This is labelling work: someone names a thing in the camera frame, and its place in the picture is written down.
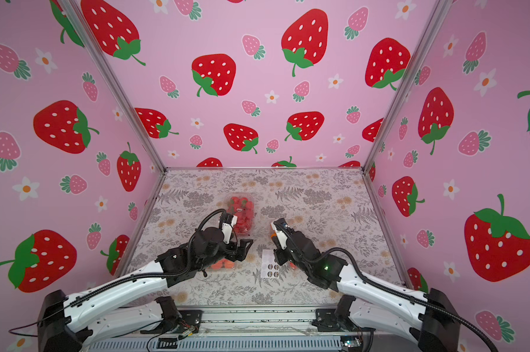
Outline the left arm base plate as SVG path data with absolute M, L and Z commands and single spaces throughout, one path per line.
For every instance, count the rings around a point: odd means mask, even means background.
M 187 334 L 197 333 L 202 321 L 203 311 L 199 309 L 180 309 L 169 318 L 164 318 L 155 327 L 140 330 L 141 334 Z

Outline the white sticker sheet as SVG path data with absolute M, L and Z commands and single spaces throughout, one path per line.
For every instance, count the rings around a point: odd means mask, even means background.
M 275 261 L 274 251 L 264 249 L 261 256 L 261 278 L 277 279 L 279 275 L 279 265 Z

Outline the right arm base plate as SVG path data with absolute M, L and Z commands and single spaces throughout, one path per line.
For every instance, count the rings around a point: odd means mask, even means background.
M 374 332 L 375 329 L 370 327 L 360 327 L 355 325 L 349 317 L 344 317 L 337 313 L 336 309 L 317 309 L 315 318 L 311 325 L 316 327 L 319 332 Z

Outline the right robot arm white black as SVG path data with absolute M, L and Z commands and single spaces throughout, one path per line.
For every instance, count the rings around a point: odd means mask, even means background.
M 470 321 L 458 316 L 445 293 L 410 290 L 363 273 L 352 254 L 334 247 L 320 252 L 312 240 L 279 219 L 271 224 L 275 260 L 287 262 L 303 271 L 308 281 L 322 289 L 331 289 L 370 303 L 384 310 L 370 315 L 349 308 L 346 317 L 357 327 L 372 327 L 415 343 L 420 351 L 456 351 L 460 328 L 466 327 L 496 351 L 494 342 Z

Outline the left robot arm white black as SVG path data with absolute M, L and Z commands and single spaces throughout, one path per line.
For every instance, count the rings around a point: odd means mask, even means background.
M 196 230 L 187 243 L 169 249 L 149 264 L 90 290 L 48 294 L 37 322 L 39 351 L 81 351 L 93 343 L 146 328 L 161 334 L 174 330 L 182 319 L 170 297 L 160 297 L 146 308 L 127 304 L 191 280 L 226 259 L 242 262 L 253 239 L 232 240 L 224 224 Z

